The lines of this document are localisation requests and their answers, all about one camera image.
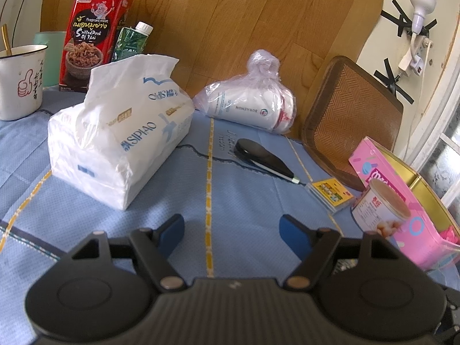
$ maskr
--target power strip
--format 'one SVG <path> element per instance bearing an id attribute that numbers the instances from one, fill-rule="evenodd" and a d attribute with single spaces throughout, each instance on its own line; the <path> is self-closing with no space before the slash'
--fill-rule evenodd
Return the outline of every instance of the power strip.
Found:
<path id="1" fill-rule="evenodd" d="M 422 59 L 424 39 L 425 36 L 418 36 L 415 40 L 415 47 L 417 48 L 417 61 L 414 61 L 412 59 L 412 54 L 409 48 L 404 57 L 402 58 L 401 62 L 399 62 L 398 68 L 399 72 L 402 75 L 409 77 L 411 72 L 414 72 L 418 76 L 422 75 L 423 71 L 425 70 L 425 63 Z"/>

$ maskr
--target plastic tissue packaging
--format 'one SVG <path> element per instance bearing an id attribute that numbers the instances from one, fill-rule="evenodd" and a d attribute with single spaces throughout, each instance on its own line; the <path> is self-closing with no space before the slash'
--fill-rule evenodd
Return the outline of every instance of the plastic tissue packaging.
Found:
<path id="1" fill-rule="evenodd" d="M 294 123 L 295 98 L 280 82 L 279 60 L 266 50 L 249 57 L 248 73 L 212 83 L 198 93 L 195 107 L 210 117 L 286 133 Z"/>
<path id="2" fill-rule="evenodd" d="M 193 102 L 170 79 L 177 62 L 136 55 L 94 68 L 84 102 L 49 121 L 53 175 L 125 210 L 189 131 Z"/>

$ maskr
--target light bulb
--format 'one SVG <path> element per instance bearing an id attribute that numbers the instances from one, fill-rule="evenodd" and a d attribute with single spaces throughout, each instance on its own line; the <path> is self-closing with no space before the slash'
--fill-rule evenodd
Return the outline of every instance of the light bulb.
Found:
<path id="1" fill-rule="evenodd" d="M 417 35 L 423 27 L 423 22 L 427 14 L 431 14 L 436 7 L 436 0 L 410 0 L 414 8 L 412 32 Z"/>

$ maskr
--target thumbs up icon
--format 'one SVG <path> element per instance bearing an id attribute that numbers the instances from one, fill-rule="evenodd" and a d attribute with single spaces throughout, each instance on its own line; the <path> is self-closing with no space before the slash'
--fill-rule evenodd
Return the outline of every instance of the thumbs up icon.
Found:
<path id="1" fill-rule="evenodd" d="M 34 70 L 32 69 L 27 70 L 25 78 L 19 81 L 18 83 L 18 96 L 19 97 L 24 97 L 31 93 L 32 82 L 30 81 L 30 78 L 32 77 L 33 73 L 34 73 Z"/>

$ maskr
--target tissue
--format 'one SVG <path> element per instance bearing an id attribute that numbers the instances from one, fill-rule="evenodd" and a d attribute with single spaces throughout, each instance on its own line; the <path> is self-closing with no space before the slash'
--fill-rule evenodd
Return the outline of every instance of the tissue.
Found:
<path id="1" fill-rule="evenodd" d="M 170 78 L 177 62 L 136 55 L 94 68 L 84 102 L 48 123 L 52 174 L 125 210 L 189 131 L 192 100 Z"/>

